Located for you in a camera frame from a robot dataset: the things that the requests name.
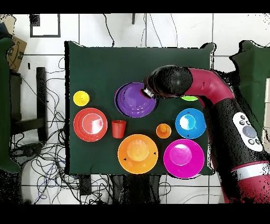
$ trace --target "white tile floor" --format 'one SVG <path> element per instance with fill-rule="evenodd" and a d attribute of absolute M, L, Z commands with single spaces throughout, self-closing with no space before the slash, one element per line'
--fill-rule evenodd
<path fill-rule="evenodd" d="M 105 26 L 105 18 L 102 14 L 61 14 L 61 37 L 60 38 L 30 38 L 30 21 L 29 15 L 14 15 L 16 17 L 14 34 L 27 42 L 25 56 L 19 69 L 22 77 L 36 91 L 36 67 L 46 67 L 47 72 L 61 71 L 64 68 L 64 41 L 75 41 L 83 46 L 111 46 L 112 41 Z M 238 52 L 238 44 L 242 40 L 253 40 L 257 44 L 267 45 L 270 35 L 270 18 L 269 14 L 172 14 L 178 36 L 179 48 L 199 48 L 204 43 L 214 42 L 217 49 L 214 56 L 214 68 L 220 71 L 233 71 L 235 67 L 229 60 L 228 56 Z M 156 31 L 160 37 L 162 46 L 176 46 L 176 31 L 170 14 L 151 14 Z M 155 34 L 150 14 L 147 15 L 147 46 L 161 47 L 160 42 Z M 53 15 L 41 15 L 41 26 L 33 27 L 33 34 L 55 34 L 55 25 L 50 27 L 47 23 L 50 18 L 52 24 L 57 18 Z M 143 14 L 136 14 L 135 25 L 131 24 L 131 14 L 107 14 L 108 27 L 111 35 L 115 40 L 115 47 L 132 46 L 145 47 L 145 32 Z M 64 72 L 53 74 L 47 73 L 49 78 L 64 78 Z M 55 91 L 60 96 L 57 110 L 65 116 L 65 88 L 64 80 L 50 80 L 47 83 L 48 88 Z M 36 96 L 31 89 L 22 83 L 21 111 L 23 119 L 36 117 Z M 48 106 L 53 110 L 54 101 L 50 95 Z M 48 123 L 53 119 L 52 113 L 47 112 Z M 49 134 L 57 129 L 54 122 L 49 129 Z M 22 144 L 37 142 L 37 131 L 32 130 L 25 133 Z M 55 143 L 56 137 L 50 139 L 49 143 Z M 65 151 L 61 150 L 61 155 L 65 157 Z M 36 161 L 32 163 L 33 168 L 42 172 Z M 32 168 L 31 162 L 28 162 L 23 171 L 22 190 L 24 198 L 32 201 L 38 197 L 36 183 L 40 177 Z M 93 175 L 94 180 L 99 179 L 98 175 Z M 161 181 L 165 181 L 166 176 L 162 176 Z M 171 185 L 171 191 L 167 196 L 161 196 L 161 203 L 222 203 L 223 197 L 217 175 L 198 176 L 192 180 L 179 180 L 167 176 L 167 182 Z M 59 187 L 48 188 L 45 191 L 46 199 L 40 200 L 37 204 L 52 203 L 52 199 L 59 191 Z M 160 186 L 160 195 L 168 192 L 170 187 Z M 102 199 L 106 200 L 108 194 L 103 194 Z M 54 204 L 77 204 L 79 203 L 73 197 L 69 189 L 61 190 L 58 199 Z"/>

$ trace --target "red cup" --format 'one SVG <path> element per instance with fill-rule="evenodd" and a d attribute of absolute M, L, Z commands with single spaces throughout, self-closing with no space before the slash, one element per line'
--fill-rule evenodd
<path fill-rule="evenodd" d="M 125 120 L 113 120 L 112 121 L 112 137 L 122 138 L 124 137 L 124 130 L 126 128 Z"/>

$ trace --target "yellow cup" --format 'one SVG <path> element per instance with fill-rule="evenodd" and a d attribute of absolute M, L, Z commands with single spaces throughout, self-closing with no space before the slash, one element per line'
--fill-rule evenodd
<path fill-rule="evenodd" d="M 90 101 L 90 96 L 87 92 L 78 91 L 74 94 L 73 101 L 77 106 L 83 107 Z"/>

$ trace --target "small orange cup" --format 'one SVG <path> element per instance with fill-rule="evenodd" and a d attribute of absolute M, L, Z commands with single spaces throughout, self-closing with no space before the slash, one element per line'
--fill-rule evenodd
<path fill-rule="evenodd" d="M 156 129 L 156 133 L 160 138 L 168 138 L 171 135 L 171 127 L 167 124 L 160 124 Z"/>

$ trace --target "chair leg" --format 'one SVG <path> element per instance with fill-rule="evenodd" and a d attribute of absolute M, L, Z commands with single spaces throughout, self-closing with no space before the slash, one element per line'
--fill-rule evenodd
<path fill-rule="evenodd" d="M 133 24 L 133 25 L 135 24 L 135 14 L 136 14 L 136 13 L 132 13 L 132 24 Z"/>

